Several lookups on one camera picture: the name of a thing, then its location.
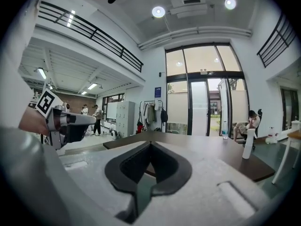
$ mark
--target door frame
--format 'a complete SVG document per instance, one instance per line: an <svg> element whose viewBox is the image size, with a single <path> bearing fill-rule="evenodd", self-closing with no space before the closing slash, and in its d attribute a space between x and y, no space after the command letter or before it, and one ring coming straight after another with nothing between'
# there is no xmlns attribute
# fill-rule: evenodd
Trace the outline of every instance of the door frame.
<svg viewBox="0 0 301 226"><path fill-rule="evenodd" d="M207 130L206 135L209 136L210 134L210 120L211 120L211 106L210 106L210 94L209 94L209 85L208 79L194 79L194 80L187 80L188 82L188 125L187 125L187 135L192 135L192 118L193 118L193 108L192 108L192 88L191 83L194 82L205 82L206 92L207 92Z"/></svg>

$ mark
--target dark wooden table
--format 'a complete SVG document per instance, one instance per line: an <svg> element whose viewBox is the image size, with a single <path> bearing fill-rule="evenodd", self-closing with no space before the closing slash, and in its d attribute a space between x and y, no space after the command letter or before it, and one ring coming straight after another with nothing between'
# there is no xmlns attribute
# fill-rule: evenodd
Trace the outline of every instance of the dark wooden table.
<svg viewBox="0 0 301 226"><path fill-rule="evenodd" d="M113 149L139 141L157 141L172 145L183 146L199 153L200 156L216 157L235 168L251 180L258 182L269 178L275 171L258 157L251 155L249 159L243 159L244 148L232 139L223 140L222 137L185 136L158 131L147 131L123 139L106 142L107 149ZM154 176L152 166L147 173Z"/></svg>

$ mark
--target ceiling light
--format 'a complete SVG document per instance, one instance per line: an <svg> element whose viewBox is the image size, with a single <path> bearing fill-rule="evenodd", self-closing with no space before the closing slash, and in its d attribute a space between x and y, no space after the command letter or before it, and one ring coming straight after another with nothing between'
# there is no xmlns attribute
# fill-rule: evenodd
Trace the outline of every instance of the ceiling light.
<svg viewBox="0 0 301 226"><path fill-rule="evenodd" d="M43 68L38 68L39 73L42 75L43 79L46 79L46 74Z"/></svg>
<svg viewBox="0 0 301 226"><path fill-rule="evenodd" d="M162 7L155 7L152 9L151 13L154 17L163 17L165 14L165 10Z"/></svg>
<svg viewBox="0 0 301 226"><path fill-rule="evenodd" d="M232 10L236 7L236 1L235 0L225 0L225 7L229 10Z"/></svg>
<svg viewBox="0 0 301 226"><path fill-rule="evenodd" d="M88 89L93 89L97 84L92 84Z"/></svg>

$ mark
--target plastic bottle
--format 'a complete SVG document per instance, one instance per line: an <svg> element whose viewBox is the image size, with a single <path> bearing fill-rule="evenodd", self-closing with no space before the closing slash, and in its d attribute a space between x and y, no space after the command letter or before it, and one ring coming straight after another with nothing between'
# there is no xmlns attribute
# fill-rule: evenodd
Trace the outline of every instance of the plastic bottle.
<svg viewBox="0 0 301 226"><path fill-rule="evenodd" d="M226 121L224 121L222 124L222 138L224 140L228 139L228 125Z"/></svg>

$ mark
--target tree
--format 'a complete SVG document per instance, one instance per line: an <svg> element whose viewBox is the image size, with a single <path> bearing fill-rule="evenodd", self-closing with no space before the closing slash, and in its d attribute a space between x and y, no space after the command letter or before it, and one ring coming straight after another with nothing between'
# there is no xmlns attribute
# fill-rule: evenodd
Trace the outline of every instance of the tree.
<svg viewBox="0 0 301 226"><path fill-rule="evenodd" d="M172 94L174 93L173 86L171 84L167 84L167 93Z"/></svg>

